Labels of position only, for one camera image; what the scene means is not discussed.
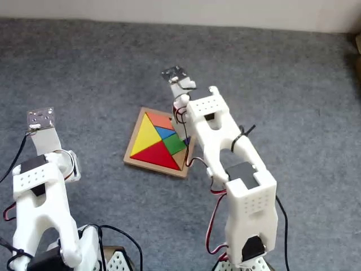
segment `white wall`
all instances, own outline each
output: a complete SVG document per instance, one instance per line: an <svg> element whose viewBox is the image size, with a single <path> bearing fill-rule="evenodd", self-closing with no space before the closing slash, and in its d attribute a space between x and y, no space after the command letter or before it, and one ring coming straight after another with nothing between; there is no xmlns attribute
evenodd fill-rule
<svg viewBox="0 0 361 271"><path fill-rule="evenodd" d="M0 0L0 16L355 32L361 0Z"/></svg>

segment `blue triangle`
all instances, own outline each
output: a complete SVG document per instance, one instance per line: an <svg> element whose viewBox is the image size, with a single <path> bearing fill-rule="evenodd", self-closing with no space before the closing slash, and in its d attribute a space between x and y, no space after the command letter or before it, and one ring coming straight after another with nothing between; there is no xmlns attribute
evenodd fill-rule
<svg viewBox="0 0 361 271"><path fill-rule="evenodd" d="M158 126L155 126L155 128L162 139L165 139L167 137L170 137L172 134L175 134L175 131L173 130L165 129Z"/></svg>
<svg viewBox="0 0 361 271"><path fill-rule="evenodd" d="M189 145L191 141L191 137L188 137L187 139L183 140L184 144Z"/></svg>

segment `tangram puzzle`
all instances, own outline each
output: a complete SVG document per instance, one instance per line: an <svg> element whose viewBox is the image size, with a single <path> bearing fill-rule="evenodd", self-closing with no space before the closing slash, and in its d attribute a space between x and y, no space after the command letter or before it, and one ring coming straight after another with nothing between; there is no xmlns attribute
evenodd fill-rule
<svg viewBox="0 0 361 271"><path fill-rule="evenodd" d="M188 138L192 157L194 138ZM185 177L187 145L171 125L171 114L142 107L124 157L127 164Z"/></svg>

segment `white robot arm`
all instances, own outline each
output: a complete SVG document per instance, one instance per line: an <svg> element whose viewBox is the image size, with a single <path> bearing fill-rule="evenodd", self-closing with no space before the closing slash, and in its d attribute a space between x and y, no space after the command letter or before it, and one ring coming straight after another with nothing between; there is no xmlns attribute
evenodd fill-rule
<svg viewBox="0 0 361 271"><path fill-rule="evenodd" d="M54 126L54 109L28 112L25 136L32 138L38 156L12 170L17 225L8 270L105 271L119 266L122 270L132 270L124 260L125 251L117 251L111 258L112 263L119 259L120 263L107 264L103 247L100 249L99 245L102 226L77 229L65 184L81 178L80 168L76 154L61 148ZM58 231L59 239L47 251L39 253L41 236L49 228ZM2 238L0 241L5 244L2 246L10 246Z"/></svg>
<svg viewBox="0 0 361 271"><path fill-rule="evenodd" d="M227 191L227 257L237 268L263 269L262 259L275 247L278 217L275 209L276 180L244 131L235 123L217 87L210 95L191 100L196 84L181 67L163 71L174 95L172 125L181 139L196 136L203 149L207 175ZM245 160L224 169L220 150L230 149Z"/></svg>

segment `yellow triangle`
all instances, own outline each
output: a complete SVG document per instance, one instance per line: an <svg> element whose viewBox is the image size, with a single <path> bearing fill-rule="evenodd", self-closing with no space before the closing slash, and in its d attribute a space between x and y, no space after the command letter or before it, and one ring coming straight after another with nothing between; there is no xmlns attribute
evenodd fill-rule
<svg viewBox="0 0 361 271"><path fill-rule="evenodd" d="M156 128L154 128L147 114L144 114L142 124L140 125L137 138L135 139L133 149L130 156L137 154L140 151L160 142L162 139L159 136Z"/></svg>

